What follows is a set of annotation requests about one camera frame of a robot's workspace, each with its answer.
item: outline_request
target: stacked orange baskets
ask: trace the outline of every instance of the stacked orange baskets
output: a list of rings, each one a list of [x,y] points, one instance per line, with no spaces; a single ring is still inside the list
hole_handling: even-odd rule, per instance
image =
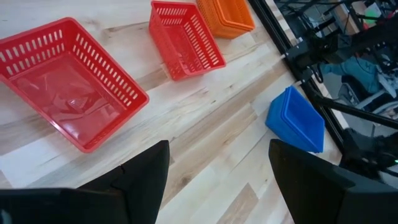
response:
[[[254,29],[245,0],[197,0],[200,12],[215,37],[236,38]]]

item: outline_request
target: red basket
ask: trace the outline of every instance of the red basket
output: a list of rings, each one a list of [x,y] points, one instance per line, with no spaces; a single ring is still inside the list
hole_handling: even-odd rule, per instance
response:
[[[72,18],[0,40],[0,79],[82,152],[94,151],[149,101]]]
[[[226,65],[195,4],[152,1],[149,32],[173,80]]]

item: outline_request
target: plastic basket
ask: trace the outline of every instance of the plastic basket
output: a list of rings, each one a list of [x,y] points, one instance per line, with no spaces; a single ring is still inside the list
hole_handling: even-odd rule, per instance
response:
[[[0,40],[0,79],[82,152],[149,100],[72,18]]]
[[[325,121],[292,86],[272,101],[266,125],[286,143],[323,152]]]
[[[195,4],[152,1],[149,31],[173,80],[226,65]]]
[[[198,0],[198,6],[214,36],[233,39],[254,29],[245,0]]]

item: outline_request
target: red plastic basket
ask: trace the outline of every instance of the red plastic basket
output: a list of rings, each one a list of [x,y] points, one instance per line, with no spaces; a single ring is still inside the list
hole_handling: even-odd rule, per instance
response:
[[[226,65],[195,4],[152,1],[149,31],[173,80]]]
[[[72,18],[0,40],[0,79],[82,152],[94,151],[149,101]]]

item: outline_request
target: blue bin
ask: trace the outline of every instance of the blue bin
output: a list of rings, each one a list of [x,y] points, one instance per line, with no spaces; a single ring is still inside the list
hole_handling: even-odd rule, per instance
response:
[[[286,143],[323,152],[325,121],[293,86],[272,101],[266,125]]]

